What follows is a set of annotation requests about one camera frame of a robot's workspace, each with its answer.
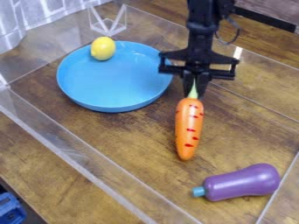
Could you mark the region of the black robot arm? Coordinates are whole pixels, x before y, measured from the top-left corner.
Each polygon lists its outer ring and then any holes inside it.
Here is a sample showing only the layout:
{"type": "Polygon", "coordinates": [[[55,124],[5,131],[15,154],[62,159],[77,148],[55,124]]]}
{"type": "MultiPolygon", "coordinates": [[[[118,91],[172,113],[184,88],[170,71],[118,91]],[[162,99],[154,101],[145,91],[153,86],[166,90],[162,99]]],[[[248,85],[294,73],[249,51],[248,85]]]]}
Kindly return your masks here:
{"type": "Polygon", "coordinates": [[[158,72],[177,74],[184,96],[200,100],[213,79],[233,80],[236,75],[238,60],[212,51],[212,39],[218,37],[220,21],[225,19],[236,28],[236,36],[229,42],[218,40],[224,45],[237,39],[240,28],[229,18],[234,0],[186,0],[186,6],[188,45],[181,50],[158,53],[158,72]]]}

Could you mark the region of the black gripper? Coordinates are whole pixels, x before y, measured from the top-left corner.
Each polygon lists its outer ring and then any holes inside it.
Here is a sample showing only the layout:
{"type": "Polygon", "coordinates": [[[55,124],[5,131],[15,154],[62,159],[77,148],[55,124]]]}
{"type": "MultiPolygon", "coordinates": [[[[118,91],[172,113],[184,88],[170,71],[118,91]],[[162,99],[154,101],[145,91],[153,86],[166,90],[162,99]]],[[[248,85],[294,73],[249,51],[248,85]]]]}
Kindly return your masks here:
{"type": "Polygon", "coordinates": [[[162,74],[181,74],[181,84],[184,97],[192,97],[193,75],[196,78],[197,99],[201,100],[210,79],[233,80],[236,75],[236,58],[220,55],[212,50],[201,52],[198,55],[189,54],[188,49],[172,52],[158,52],[160,65],[158,72],[162,74]],[[178,60],[184,62],[182,66],[170,66],[165,60],[178,60]],[[229,70],[210,69],[210,65],[229,65],[229,70]]]}

